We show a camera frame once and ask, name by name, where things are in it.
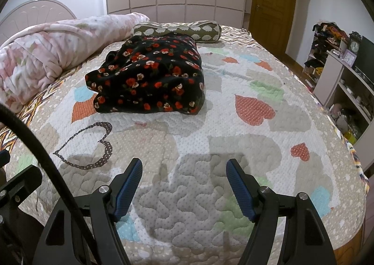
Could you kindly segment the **black red floral garment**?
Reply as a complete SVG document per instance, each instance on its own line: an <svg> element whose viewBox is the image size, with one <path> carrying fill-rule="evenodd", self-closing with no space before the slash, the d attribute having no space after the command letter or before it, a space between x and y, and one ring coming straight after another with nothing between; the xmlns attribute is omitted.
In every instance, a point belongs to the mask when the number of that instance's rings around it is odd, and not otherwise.
<svg viewBox="0 0 374 265"><path fill-rule="evenodd" d="M85 75L97 112L197 114L205 101L204 74L188 35L134 36Z"/></svg>

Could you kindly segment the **clothes pile on shelf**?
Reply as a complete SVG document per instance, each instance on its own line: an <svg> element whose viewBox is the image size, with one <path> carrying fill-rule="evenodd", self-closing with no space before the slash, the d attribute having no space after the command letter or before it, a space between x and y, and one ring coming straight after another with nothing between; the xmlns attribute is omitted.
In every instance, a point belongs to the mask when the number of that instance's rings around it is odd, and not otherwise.
<svg viewBox="0 0 374 265"><path fill-rule="evenodd" d="M313 31L318 37L324 38L336 46L339 46L341 41L347 43L349 40L346 32L334 22L320 21L313 26Z"/></svg>

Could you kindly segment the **colourful ikat bed sheet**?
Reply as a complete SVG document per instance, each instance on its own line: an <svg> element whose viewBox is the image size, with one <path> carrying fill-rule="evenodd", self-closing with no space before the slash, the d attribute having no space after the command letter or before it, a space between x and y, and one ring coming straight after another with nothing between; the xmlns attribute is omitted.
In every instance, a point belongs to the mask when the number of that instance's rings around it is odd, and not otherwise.
<svg viewBox="0 0 374 265"><path fill-rule="evenodd" d="M96 57L100 56L103 53L97 52L89 57L86 61L82 64L74 67L68 71L64 71L59 78L52 84L50 84L45 90L39 92L35 97L28 102L26 105L23 106L22 110L17 114L17 117L23 121L27 126L30 125L31 121L33 120L34 116L38 112L38 110L45 104L54 94L60 89L62 84L69 79L72 75L78 72L80 69L84 67L89 61L95 59ZM1 128L1 150L6 149L7 151L12 151L15 143L17 142L17 136L14 134L12 130L8 127L4 126Z"/></svg>

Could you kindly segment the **heart patterned quilt bedspread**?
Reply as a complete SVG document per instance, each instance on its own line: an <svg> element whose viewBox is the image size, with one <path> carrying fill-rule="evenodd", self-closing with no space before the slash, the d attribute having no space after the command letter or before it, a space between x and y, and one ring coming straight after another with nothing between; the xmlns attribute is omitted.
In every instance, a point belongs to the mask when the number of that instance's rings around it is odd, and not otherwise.
<svg viewBox="0 0 374 265"><path fill-rule="evenodd" d="M367 182L354 151L294 74L249 34L224 27L199 44L205 103L198 114L101 114L84 76L67 79L29 128L74 195L92 193L133 158L143 176L117 229L133 264L236 264L252 231L226 178L235 158L276 193L305 192L334 249L359 235Z"/></svg>

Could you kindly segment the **white shelf unit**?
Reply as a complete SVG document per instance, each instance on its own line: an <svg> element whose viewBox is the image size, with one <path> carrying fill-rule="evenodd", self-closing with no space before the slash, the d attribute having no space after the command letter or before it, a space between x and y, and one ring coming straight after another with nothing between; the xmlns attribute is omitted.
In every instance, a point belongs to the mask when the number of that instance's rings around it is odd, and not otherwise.
<svg viewBox="0 0 374 265"><path fill-rule="evenodd" d="M336 46L313 32L303 72L313 95L353 144L363 170L369 171L373 166L373 83L342 60L348 44L349 40Z"/></svg>

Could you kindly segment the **pink floral comforter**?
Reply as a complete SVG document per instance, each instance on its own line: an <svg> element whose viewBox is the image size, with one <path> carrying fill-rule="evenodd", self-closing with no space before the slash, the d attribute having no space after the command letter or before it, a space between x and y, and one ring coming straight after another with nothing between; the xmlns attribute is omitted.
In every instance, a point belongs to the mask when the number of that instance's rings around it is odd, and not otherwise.
<svg viewBox="0 0 374 265"><path fill-rule="evenodd" d="M128 38L148 16L134 12L67 19L27 27L1 45L1 104L18 113L62 72Z"/></svg>

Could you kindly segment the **black television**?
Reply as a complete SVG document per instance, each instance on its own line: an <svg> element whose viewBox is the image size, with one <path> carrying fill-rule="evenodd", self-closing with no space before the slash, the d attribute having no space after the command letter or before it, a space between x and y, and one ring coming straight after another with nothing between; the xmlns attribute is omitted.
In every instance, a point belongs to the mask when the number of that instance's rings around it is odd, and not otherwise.
<svg viewBox="0 0 374 265"><path fill-rule="evenodd" d="M374 81L374 43L362 37L354 66L365 75L370 82Z"/></svg>

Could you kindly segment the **pink framed small clock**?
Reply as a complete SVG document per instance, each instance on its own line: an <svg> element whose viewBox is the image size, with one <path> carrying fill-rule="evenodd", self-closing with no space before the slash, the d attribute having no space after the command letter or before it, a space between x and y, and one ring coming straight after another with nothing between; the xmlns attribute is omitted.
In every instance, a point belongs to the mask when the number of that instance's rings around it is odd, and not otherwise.
<svg viewBox="0 0 374 265"><path fill-rule="evenodd" d="M351 68L354 65L354 62L357 58L357 55L350 51L349 49L346 49L343 56L342 60Z"/></svg>

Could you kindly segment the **green table clock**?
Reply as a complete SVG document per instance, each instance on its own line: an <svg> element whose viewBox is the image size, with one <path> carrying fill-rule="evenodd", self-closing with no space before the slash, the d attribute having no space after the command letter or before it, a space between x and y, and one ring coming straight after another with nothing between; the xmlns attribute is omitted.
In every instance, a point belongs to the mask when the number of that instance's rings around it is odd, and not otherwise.
<svg viewBox="0 0 374 265"><path fill-rule="evenodd" d="M357 55L360 49L361 41L362 36L358 32L351 32L349 34L348 50Z"/></svg>

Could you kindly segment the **pink bed headboard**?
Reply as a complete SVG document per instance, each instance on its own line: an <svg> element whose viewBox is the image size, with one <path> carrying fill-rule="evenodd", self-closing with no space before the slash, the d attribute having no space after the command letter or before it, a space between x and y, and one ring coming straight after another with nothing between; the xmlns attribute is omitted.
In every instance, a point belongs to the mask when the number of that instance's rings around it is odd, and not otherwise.
<svg viewBox="0 0 374 265"><path fill-rule="evenodd" d="M1 44L21 30L42 23L75 19L75 14L57 0L29 0L1 20Z"/></svg>

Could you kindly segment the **olive cloud pattern bolster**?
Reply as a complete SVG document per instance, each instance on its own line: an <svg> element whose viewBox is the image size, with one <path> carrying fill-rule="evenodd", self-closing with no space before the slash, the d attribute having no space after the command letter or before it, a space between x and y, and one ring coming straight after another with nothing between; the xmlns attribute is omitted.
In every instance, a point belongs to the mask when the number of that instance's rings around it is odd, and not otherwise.
<svg viewBox="0 0 374 265"><path fill-rule="evenodd" d="M164 36L170 33L190 36L198 43L216 43L221 38L222 28L216 21L192 23L140 23L131 30L132 36Z"/></svg>

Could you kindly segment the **brown wooden door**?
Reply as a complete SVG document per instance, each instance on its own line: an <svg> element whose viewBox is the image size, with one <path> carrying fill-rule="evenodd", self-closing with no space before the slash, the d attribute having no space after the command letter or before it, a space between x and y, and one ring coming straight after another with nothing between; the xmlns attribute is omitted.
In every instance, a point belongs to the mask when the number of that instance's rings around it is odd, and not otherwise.
<svg viewBox="0 0 374 265"><path fill-rule="evenodd" d="M286 52L296 0L252 0L249 31L277 58Z"/></svg>

